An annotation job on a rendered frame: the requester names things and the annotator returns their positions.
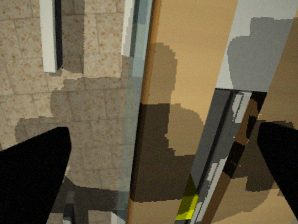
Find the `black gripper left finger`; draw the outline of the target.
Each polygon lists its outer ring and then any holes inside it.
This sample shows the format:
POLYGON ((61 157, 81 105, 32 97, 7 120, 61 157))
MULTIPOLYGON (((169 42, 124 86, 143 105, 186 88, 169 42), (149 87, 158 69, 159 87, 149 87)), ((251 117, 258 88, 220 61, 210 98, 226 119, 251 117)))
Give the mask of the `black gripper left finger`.
POLYGON ((47 224, 71 151, 57 127, 0 152, 0 224, 47 224))

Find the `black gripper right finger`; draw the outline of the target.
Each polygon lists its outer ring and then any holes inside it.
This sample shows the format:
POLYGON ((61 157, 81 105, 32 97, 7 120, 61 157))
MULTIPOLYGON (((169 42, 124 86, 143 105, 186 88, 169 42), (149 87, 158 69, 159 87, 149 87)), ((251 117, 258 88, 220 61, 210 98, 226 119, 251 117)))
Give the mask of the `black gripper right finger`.
POLYGON ((298 129, 259 124, 257 145, 298 221, 298 129))

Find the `yellow-green block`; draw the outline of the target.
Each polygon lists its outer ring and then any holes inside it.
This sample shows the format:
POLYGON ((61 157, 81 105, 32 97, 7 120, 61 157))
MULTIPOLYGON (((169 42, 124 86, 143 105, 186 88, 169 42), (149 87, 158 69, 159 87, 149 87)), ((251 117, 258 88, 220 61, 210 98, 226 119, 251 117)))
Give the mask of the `yellow-green block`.
POLYGON ((186 189, 184 197, 182 197, 180 210, 177 213, 177 220, 192 220, 194 208, 196 208, 198 200, 198 193, 196 184, 192 177, 192 173, 189 175, 188 184, 186 184, 186 189))

